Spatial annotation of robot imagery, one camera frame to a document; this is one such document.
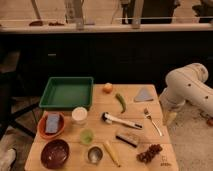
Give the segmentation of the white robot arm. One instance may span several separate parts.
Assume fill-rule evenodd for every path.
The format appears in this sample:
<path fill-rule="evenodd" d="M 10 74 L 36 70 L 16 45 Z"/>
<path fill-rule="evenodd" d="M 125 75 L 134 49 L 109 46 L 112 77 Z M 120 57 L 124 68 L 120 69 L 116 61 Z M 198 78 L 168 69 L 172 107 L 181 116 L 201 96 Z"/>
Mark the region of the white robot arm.
<path fill-rule="evenodd" d="M 205 84 L 209 76 L 201 63 L 192 63 L 170 71 L 167 87 L 159 96 L 163 112 L 163 124 L 170 125 L 186 101 L 213 116 L 213 88 Z"/>

